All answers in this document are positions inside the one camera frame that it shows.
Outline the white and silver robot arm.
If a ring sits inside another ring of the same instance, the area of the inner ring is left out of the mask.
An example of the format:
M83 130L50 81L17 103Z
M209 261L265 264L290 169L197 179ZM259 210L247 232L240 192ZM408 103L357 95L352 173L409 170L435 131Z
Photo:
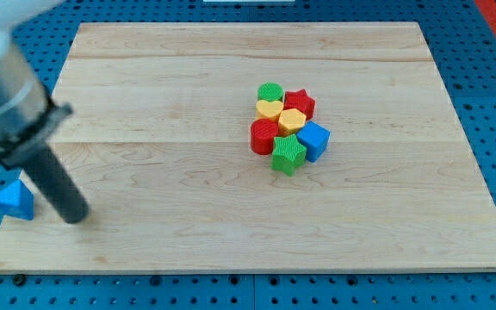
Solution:
M0 164L22 166L72 114L58 106L14 43L12 30L61 4L60 0L0 1Z

